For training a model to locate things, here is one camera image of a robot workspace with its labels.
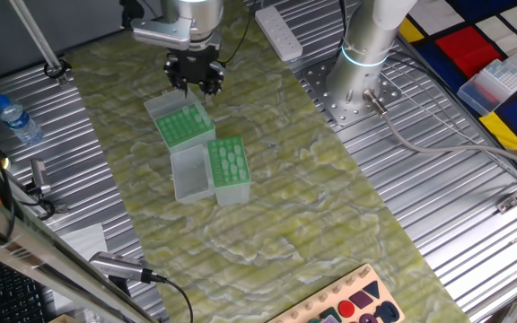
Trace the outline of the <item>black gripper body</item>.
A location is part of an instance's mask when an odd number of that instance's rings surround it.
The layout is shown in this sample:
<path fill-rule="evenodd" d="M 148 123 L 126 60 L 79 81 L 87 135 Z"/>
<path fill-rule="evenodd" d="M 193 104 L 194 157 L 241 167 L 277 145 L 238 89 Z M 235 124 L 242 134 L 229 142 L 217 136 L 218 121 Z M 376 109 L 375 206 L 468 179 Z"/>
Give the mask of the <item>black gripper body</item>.
<path fill-rule="evenodd" d="M 179 63 L 180 71 L 187 78 L 187 82 L 198 84 L 205 74 L 206 67 L 216 61 L 218 57 L 219 51 L 215 47 L 202 50 L 172 49 L 167 56 L 167 63 Z"/>

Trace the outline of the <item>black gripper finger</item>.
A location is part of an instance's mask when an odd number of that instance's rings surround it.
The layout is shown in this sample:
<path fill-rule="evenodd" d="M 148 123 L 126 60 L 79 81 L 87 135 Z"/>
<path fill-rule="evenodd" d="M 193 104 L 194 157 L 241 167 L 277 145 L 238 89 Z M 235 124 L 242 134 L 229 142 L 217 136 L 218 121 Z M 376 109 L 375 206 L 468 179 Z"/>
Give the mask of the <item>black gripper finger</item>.
<path fill-rule="evenodd" d="M 187 78 L 183 76 L 180 71 L 180 64 L 175 62 L 168 62 L 164 68 L 164 73 L 168 77 L 168 80 L 173 88 L 182 91 L 184 96 L 188 96 L 188 82 Z"/>
<path fill-rule="evenodd" d="M 221 62 L 210 63 L 205 70 L 205 74 L 198 81 L 199 89 L 205 95 L 216 95 L 222 91 L 225 68 Z"/>

